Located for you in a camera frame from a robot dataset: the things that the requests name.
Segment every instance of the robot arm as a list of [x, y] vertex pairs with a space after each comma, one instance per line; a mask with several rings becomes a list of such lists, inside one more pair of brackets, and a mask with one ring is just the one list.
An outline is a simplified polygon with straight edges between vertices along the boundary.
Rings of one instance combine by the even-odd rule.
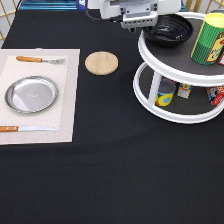
[[137, 27], [155, 26], [158, 15], [181, 9], [181, 0], [86, 0], [87, 8], [100, 9], [101, 18], [119, 18], [121, 26], [135, 31]]

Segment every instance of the metal plate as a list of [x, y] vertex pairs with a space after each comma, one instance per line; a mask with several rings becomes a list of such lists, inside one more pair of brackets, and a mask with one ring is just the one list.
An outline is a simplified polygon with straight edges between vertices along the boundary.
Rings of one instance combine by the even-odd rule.
[[49, 107], [57, 98], [57, 85], [42, 76], [30, 76], [12, 84], [5, 94], [9, 107], [20, 113], [35, 113]]

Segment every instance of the knife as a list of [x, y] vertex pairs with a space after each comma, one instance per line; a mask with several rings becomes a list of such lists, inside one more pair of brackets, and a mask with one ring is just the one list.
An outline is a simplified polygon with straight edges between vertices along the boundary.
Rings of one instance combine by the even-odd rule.
[[35, 127], [0, 126], [0, 132], [17, 132], [17, 131], [57, 131], [57, 129], [49, 127], [38, 127], [38, 126]]
[[28, 62], [48, 62], [50, 64], [63, 64], [66, 59], [57, 59], [57, 60], [43, 60], [42, 58], [34, 58], [34, 57], [24, 57], [24, 56], [17, 56], [16, 59], [18, 61], [28, 61]]

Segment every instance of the round wooden board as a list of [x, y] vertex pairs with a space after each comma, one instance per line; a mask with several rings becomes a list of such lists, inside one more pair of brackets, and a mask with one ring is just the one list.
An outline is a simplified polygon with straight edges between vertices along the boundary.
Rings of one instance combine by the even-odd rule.
[[109, 52], [95, 52], [85, 61], [86, 68], [95, 75], [109, 75], [118, 67], [118, 59]]

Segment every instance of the black bowl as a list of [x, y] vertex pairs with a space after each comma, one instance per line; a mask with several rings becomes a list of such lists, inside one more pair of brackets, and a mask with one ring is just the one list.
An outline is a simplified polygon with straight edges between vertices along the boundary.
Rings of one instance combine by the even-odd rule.
[[143, 27], [146, 38], [159, 47], [172, 48], [187, 41], [193, 34], [191, 23], [176, 14], [158, 17], [153, 27]]

